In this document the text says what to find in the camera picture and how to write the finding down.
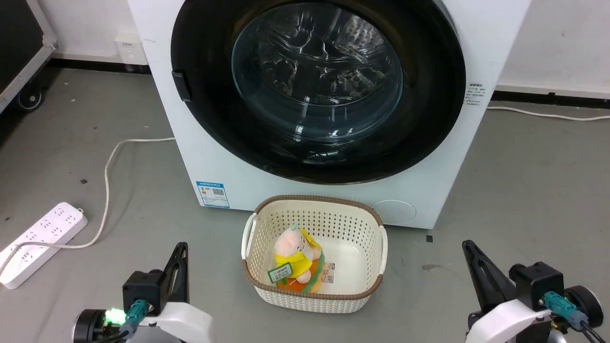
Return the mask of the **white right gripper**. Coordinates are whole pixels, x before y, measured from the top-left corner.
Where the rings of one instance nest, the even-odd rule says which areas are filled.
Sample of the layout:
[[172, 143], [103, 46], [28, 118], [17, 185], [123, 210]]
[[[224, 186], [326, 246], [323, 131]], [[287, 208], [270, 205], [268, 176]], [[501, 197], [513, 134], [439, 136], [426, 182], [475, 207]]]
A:
[[474, 241], [463, 241], [462, 249], [481, 312], [485, 314], [466, 335], [467, 343], [507, 343], [537, 318], [551, 315], [548, 308], [535, 311], [515, 299], [515, 285]]

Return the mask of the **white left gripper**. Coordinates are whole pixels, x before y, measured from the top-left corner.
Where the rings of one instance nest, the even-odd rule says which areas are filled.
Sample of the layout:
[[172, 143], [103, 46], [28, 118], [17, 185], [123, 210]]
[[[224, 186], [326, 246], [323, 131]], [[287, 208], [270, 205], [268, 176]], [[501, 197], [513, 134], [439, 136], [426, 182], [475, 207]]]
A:
[[167, 304], [158, 316], [143, 319], [139, 326], [139, 342], [212, 343], [212, 316], [189, 304], [188, 243], [176, 244], [163, 273], [161, 296]]

